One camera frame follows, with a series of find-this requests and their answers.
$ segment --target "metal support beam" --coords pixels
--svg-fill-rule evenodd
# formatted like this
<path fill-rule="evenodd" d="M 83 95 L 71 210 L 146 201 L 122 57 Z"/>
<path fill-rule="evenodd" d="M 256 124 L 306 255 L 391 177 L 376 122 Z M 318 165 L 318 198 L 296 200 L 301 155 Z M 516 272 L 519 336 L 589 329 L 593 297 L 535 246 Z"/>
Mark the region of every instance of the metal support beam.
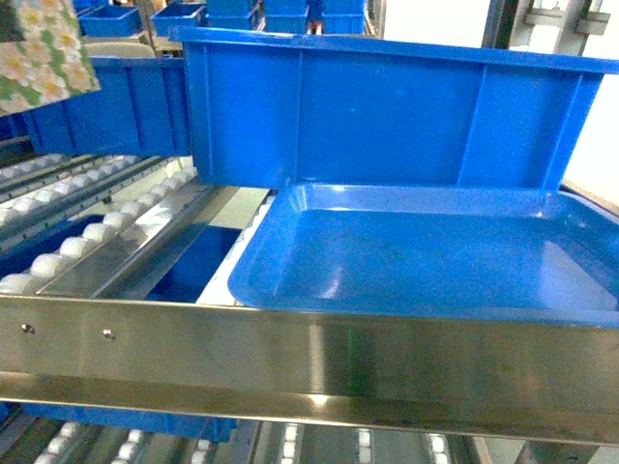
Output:
<path fill-rule="evenodd" d="M 619 444 L 617 346 L 586 326 L 1 297 L 0 399 Z"/>

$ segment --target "white wall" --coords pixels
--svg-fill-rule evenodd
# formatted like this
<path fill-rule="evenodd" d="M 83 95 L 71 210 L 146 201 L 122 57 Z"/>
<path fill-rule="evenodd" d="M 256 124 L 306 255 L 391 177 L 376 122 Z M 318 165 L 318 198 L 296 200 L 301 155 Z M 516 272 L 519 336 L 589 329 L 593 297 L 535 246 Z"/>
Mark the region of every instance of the white wall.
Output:
<path fill-rule="evenodd" d="M 610 22 L 591 36 L 584 56 L 619 60 L 619 0 L 604 0 Z M 568 166 L 566 180 L 619 205 L 619 75 L 607 75 Z"/>
<path fill-rule="evenodd" d="M 481 46 L 489 0 L 387 0 L 385 39 Z"/>

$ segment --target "blue plastic tray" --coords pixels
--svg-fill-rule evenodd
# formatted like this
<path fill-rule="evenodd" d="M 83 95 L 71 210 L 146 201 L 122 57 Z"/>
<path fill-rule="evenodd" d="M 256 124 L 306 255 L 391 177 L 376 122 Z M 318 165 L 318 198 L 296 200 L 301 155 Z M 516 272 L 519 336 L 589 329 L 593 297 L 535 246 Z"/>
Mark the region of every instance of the blue plastic tray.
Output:
<path fill-rule="evenodd" d="M 82 31 L 90 37 L 130 37 L 142 30 L 137 8 L 105 5 L 78 19 Z"/>
<path fill-rule="evenodd" d="M 304 14 L 267 14 L 267 31 L 289 34 L 305 34 L 308 17 Z"/>
<path fill-rule="evenodd" d="M 324 34 L 363 34 L 366 17 L 363 14 L 325 14 Z"/>
<path fill-rule="evenodd" d="M 195 164 L 216 185 L 557 189 L 604 73 L 619 73 L 616 61 L 488 48 L 172 37 L 187 45 Z"/>
<path fill-rule="evenodd" d="M 618 236 L 567 193 L 296 185 L 229 287 L 271 309 L 619 327 Z"/>
<path fill-rule="evenodd" d="M 26 113 L 37 153 L 186 156 L 183 60 L 92 58 L 101 91 Z"/>
<path fill-rule="evenodd" d="M 167 37 L 172 26 L 208 25 L 206 5 L 199 3 L 172 3 L 151 18 L 160 37 Z"/>
<path fill-rule="evenodd" d="M 209 25 L 221 29 L 240 29 L 243 31 L 253 29 L 251 14 L 243 16 L 213 16 L 209 14 Z"/>

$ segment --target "metal rivet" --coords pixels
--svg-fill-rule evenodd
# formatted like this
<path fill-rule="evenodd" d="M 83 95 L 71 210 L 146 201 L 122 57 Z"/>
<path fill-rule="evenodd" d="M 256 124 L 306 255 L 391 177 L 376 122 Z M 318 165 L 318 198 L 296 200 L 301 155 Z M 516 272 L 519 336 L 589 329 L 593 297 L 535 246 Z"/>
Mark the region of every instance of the metal rivet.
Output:
<path fill-rule="evenodd" d="M 116 333 L 110 329 L 103 329 L 103 336 L 106 340 L 113 340 L 116 338 Z"/>
<path fill-rule="evenodd" d="M 22 324 L 21 329 L 23 330 L 25 334 L 30 334 L 30 335 L 35 334 L 35 328 L 31 326 L 30 324 Z"/>

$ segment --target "floral paper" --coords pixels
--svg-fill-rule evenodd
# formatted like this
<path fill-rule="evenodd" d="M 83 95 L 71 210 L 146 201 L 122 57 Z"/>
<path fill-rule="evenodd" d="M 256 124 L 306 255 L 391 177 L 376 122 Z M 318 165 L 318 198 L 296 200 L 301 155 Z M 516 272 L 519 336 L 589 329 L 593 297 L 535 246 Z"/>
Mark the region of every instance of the floral paper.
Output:
<path fill-rule="evenodd" d="M 0 43 L 0 116 L 99 90 L 71 0 L 16 0 L 25 41 Z"/>

